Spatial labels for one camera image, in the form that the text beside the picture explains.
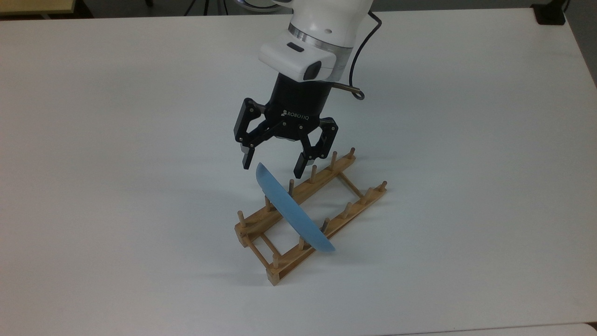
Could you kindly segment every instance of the silver band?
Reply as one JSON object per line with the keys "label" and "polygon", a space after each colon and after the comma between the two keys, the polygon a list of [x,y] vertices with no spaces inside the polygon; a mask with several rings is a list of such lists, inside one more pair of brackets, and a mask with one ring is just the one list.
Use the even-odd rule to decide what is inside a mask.
{"label": "silver band", "polygon": [[326,79],[326,81],[335,82],[340,80],[340,77],[342,77],[342,73],[344,72],[346,64],[348,63],[348,60],[350,58],[350,54],[352,53],[352,48],[339,47],[337,45],[321,41],[320,39],[316,39],[298,30],[295,26],[292,25],[292,23],[288,25],[288,31],[290,32],[290,34],[292,34],[292,36],[305,42],[306,44],[312,45],[317,49],[329,51],[330,53],[336,55],[336,63],[334,64],[334,69],[332,70],[332,73]]}

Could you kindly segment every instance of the robotic arm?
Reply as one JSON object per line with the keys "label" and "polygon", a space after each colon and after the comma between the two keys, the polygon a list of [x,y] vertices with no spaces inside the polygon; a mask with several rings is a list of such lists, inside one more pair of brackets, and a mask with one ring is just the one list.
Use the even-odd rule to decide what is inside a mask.
{"label": "robotic arm", "polygon": [[[342,76],[356,31],[373,0],[273,1],[294,10],[288,30],[265,43],[259,52],[259,59],[279,72],[278,79],[267,104],[244,100],[234,134],[245,154],[245,169],[251,164],[255,147],[272,136],[299,140],[303,152],[294,174],[300,178],[308,164],[330,152],[338,126],[332,118],[319,115],[331,88],[338,85],[335,82]],[[249,122],[262,114],[265,120],[248,131]],[[321,136],[311,145],[308,134],[318,127]]]}

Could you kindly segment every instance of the robotiq logo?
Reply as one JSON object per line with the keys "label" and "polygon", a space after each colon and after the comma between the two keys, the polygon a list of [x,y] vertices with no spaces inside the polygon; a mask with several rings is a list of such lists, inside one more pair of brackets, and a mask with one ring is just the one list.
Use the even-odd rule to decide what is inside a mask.
{"label": "robotiq logo", "polygon": [[287,115],[289,115],[290,117],[294,117],[294,118],[309,120],[308,115],[302,115],[302,114],[298,114],[298,113],[294,113],[294,112],[288,112],[286,110],[284,110],[284,112],[282,112],[282,114],[280,116],[286,117]]}

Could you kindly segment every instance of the table surface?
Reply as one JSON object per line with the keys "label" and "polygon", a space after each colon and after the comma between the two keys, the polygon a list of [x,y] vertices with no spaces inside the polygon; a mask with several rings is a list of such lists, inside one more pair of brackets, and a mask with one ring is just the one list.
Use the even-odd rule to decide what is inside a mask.
{"label": "table surface", "polygon": [[[388,193],[275,287],[233,230],[263,194],[232,127],[244,97],[268,100],[257,53],[288,16],[0,22],[0,334],[597,320],[597,90],[569,26],[379,16],[355,70],[367,98],[335,90],[322,116],[334,150],[357,148],[351,180]],[[254,162],[286,180],[299,150],[274,139]],[[334,181],[304,207],[322,221],[351,200]]]}
{"label": "table surface", "polygon": [[0,14],[72,13],[75,0],[2,0]]}

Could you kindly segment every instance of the blue plate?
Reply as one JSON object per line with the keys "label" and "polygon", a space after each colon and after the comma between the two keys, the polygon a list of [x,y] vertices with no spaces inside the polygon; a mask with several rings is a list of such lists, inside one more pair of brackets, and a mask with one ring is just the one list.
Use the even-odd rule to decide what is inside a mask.
{"label": "blue plate", "polygon": [[321,232],[309,216],[286,192],[267,168],[261,163],[257,166],[257,183],[280,214],[290,223],[293,229],[313,248],[321,252],[332,252],[336,249]]}

